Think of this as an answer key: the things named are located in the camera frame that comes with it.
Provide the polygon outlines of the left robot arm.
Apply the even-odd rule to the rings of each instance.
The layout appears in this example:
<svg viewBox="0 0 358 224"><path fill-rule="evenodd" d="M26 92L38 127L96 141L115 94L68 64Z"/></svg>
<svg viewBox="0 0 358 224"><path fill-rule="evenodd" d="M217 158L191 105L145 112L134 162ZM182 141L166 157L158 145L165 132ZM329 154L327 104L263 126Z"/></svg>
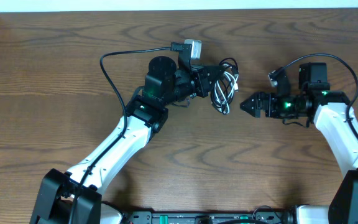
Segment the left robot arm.
<svg viewBox="0 0 358 224"><path fill-rule="evenodd" d="M223 73L222 65L153 58L142 94L130 100L114 131L81 162L66 172L51 169L42 179L31 223L120 223L122 212L102 202L113 178L161 130L167 105L206 97Z"/></svg>

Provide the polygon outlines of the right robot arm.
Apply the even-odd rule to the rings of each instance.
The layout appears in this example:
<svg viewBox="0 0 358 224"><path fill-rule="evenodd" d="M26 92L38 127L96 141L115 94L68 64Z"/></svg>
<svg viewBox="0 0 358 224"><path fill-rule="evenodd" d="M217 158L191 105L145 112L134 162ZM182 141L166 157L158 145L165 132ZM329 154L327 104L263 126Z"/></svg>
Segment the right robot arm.
<svg viewBox="0 0 358 224"><path fill-rule="evenodd" d="M358 121L350 99L330 89L325 63L300 65L298 95L291 93L284 70L268 77L277 92L255 92L241 110L256 118L264 112L286 125L306 117L324 136L344 177L329 205L298 205L284 212L280 223L358 223Z"/></svg>

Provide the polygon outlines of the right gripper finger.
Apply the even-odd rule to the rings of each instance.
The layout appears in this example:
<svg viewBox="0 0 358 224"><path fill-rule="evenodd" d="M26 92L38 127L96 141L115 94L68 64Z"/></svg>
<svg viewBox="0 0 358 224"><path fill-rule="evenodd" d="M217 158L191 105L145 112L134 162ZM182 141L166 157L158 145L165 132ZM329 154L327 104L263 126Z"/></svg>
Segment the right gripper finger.
<svg viewBox="0 0 358 224"><path fill-rule="evenodd" d="M241 104L257 104L257 102L259 101L260 99L260 94L261 92L257 91L253 94L251 94L247 99L245 99L244 101L241 102Z"/></svg>
<svg viewBox="0 0 358 224"><path fill-rule="evenodd" d="M240 109L255 118L260 117L260 101L258 101L257 104L240 104Z"/></svg>

